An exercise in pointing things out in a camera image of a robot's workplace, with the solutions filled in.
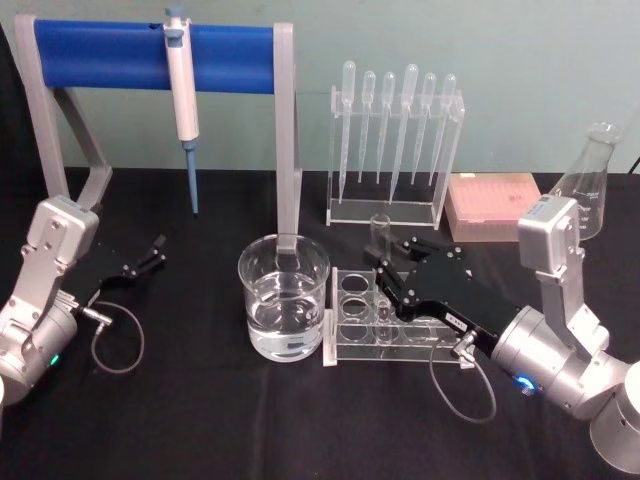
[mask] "light green wall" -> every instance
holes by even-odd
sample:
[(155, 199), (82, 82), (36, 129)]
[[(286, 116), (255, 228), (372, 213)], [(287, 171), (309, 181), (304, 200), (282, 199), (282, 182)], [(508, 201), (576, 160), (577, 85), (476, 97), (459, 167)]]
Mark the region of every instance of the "light green wall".
[[(2, 0), (15, 45), (18, 12), (46, 18), (162, 21), (157, 0)], [(408, 63), (439, 78), (454, 72), (466, 120), (461, 171), (562, 171), (586, 127), (624, 123), (640, 101), (637, 0), (183, 0), (195, 23), (295, 24), (300, 148), (326, 169), (329, 96), (341, 65), (402, 73)], [(182, 168), (168, 92), (84, 90), (80, 98), (110, 163)], [(271, 97), (201, 94), (201, 168), (273, 168)], [(69, 165), (82, 158), (61, 128)], [(640, 154), (640, 122), (614, 154), (623, 171)]]

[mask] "micropipette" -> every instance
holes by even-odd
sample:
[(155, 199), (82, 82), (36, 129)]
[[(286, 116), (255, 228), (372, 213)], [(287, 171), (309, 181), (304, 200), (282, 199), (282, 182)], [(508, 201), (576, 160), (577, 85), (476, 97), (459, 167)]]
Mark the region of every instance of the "micropipette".
[(453, 100), (453, 93), (456, 90), (456, 76), (450, 73), (444, 79), (444, 85), (442, 86), (442, 95), (440, 96), (440, 123), (438, 124), (438, 131), (436, 132), (436, 141), (433, 145), (433, 155), (431, 156), (431, 173), (429, 173), (429, 186), (433, 180), (433, 171), (436, 168), (436, 161), (440, 156), (440, 148), (442, 147), (442, 137), (444, 136), (444, 127), (447, 123), (447, 116), (449, 115), (449, 107)]
[(384, 74), (382, 81), (382, 116), (380, 118), (380, 133), (378, 137), (378, 170), (376, 173), (376, 183), (380, 183), (380, 167), (382, 166), (382, 155), (384, 154), (384, 142), (387, 139), (387, 125), (389, 125), (389, 114), (391, 113), (391, 103), (393, 102), (393, 91), (396, 88), (396, 76), (393, 72)]
[(347, 160), (349, 158), (349, 128), (351, 125), (351, 105), (355, 95), (356, 64), (351, 60), (342, 66), (342, 148), (340, 150), (340, 198), (342, 203), (344, 184), (347, 181)]
[(360, 124), (360, 148), (358, 149), (358, 183), (362, 182), (364, 157), (367, 153), (367, 134), (369, 132), (369, 115), (373, 103), (373, 92), (376, 88), (376, 74), (371, 70), (365, 72), (362, 80), (362, 123)]
[(422, 143), (424, 142), (424, 132), (427, 129), (427, 122), (431, 119), (431, 103), (433, 103), (433, 94), (436, 91), (436, 76), (433, 73), (427, 73), (424, 76), (422, 84), (422, 96), (420, 97), (420, 117), (418, 122), (418, 133), (416, 134), (416, 146), (413, 149), (413, 172), (411, 173), (411, 185), (416, 178), (418, 164), (420, 163), (420, 154), (422, 153)]
[(178, 138), (182, 142), (182, 148), (186, 155), (191, 208), (195, 216), (198, 215), (195, 148), (200, 131), (191, 54), (191, 20), (184, 19), (184, 10), (181, 7), (169, 7), (165, 13), (169, 17), (169, 21), (163, 29), (169, 80), (173, 93), (173, 108), (176, 115)]
[(400, 104), (402, 113), (400, 117), (400, 129), (398, 130), (398, 144), (396, 145), (396, 157), (393, 160), (393, 172), (391, 174), (391, 189), (389, 190), (389, 203), (393, 199), (393, 194), (398, 185), (398, 177), (400, 176), (400, 164), (402, 163), (402, 152), (404, 151), (404, 137), (407, 134), (407, 121), (409, 120), (409, 111), (413, 103), (413, 94), (416, 92), (416, 83), (418, 82), (418, 66), (413, 63), (407, 65), (404, 71), (404, 81), (402, 82), (402, 94), (400, 95)]

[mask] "pipette rack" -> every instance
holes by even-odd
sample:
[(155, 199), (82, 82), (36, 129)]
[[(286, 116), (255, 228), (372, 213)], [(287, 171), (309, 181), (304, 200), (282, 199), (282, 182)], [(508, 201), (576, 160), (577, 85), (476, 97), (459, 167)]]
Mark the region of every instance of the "pipette rack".
[[(363, 74), (359, 72), (355, 84), (362, 87)], [(377, 174), (377, 149), (380, 137), (384, 108), (382, 103), (382, 76), (379, 77), (373, 101), (370, 104), (368, 135), (366, 139), (366, 153), (364, 168), (359, 180), (360, 136), (362, 122), (366, 118), (365, 103), (361, 91), (356, 91), (351, 103), (350, 135), (347, 140), (347, 167), (344, 192), (340, 199), (340, 160), (344, 103), (342, 92), (335, 86), (331, 89), (331, 124), (330, 124), (330, 154), (328, 167), (327, 188), (327, 226), (332, 223), (360, 223), (368, 224), (376, 213), (385, 213), (394, 225), (432, 226), (438, 229), (445, 195), (449, 182), (449, 174), (455, 158), (456, 147), (464, 121), (465, 108), (462, 93), (453, 89), (450, 95), (444, 90), (440, 94), (433, 94), (431, 105), (426, 96), (420, 93), (412, 94), (406, 135), (402, 140), (399, 130), (402, 117), (401, 91), (397, 85), (402, 85), (402, 79), (396, 82), (395, 95), (389, 109), (388, 127), (384, 141), (383, 155), (379, 178)], [(416, 92), (423, 91), (424, 75), (420, 75)], [(447, 76), (444, 82), (455, 85), (455, 77)], [(419, 129), (426, 120), (426, 130), (422, 148), (416, 148)], [(438, 146), (436, 137), (441, 130), (441, 142)], [(397, 188), (390, 202), (391, 177), (396, 156), (396, 149), (403, 142), (400, 174)], [(412, 170), (415, 152), (419, 155), (419, 167), (412, 182)]]

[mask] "pink box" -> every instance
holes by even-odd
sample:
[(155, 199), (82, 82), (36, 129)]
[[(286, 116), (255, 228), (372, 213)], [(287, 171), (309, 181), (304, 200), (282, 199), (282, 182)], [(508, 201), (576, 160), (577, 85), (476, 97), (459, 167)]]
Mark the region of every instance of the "pink box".
[(518, 219), (540, 198), (530, 173), (456, 173), (444, 204), (454, 242), (517, 242)]

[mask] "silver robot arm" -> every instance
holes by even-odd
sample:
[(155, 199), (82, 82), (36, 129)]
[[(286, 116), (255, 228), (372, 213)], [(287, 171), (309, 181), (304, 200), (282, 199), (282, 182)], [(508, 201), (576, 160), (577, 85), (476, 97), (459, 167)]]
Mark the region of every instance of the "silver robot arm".
[(97, 227), (94, 212), (61, 195), (38, 204), (20, 250), (22, 269), (0, 310), (0, 378), (6, 405), (27, 395), (74, 336), (72, 311), (77, 304), (60, 290), (60, 283), (89, 250)]
[(520, 257), (536, 271), (544, 315), (523, 308), (491, 355), (527, 388), (574, 417), (615, 468), (640, 474), (640, 362), (607, 354), (609, 332), (584, 303), (575, 200), (544, 195), (518, 224)]

